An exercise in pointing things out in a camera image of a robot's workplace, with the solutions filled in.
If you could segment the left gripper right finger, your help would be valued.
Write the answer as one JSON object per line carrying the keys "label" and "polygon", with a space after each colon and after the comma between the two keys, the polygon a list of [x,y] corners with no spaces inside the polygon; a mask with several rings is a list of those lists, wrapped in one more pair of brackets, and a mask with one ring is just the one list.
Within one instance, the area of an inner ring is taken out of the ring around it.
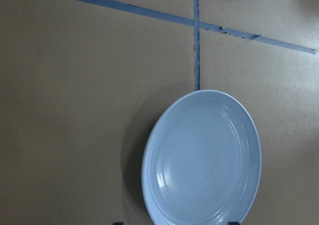
{"label": "left gripper right finger", "polygon": [[231,221],[231,222],[228,222],[228,225],[240,225],[240,223],[239,223],[239,222]]}

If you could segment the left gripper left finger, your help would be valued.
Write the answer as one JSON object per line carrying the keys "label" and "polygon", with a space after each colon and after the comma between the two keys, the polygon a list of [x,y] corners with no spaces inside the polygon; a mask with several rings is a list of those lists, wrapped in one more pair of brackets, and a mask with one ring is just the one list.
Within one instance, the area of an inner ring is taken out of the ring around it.
{"label": "left gripper left finger", "polygon": [[124,225],[124,222],[114,222],[112,225]]}

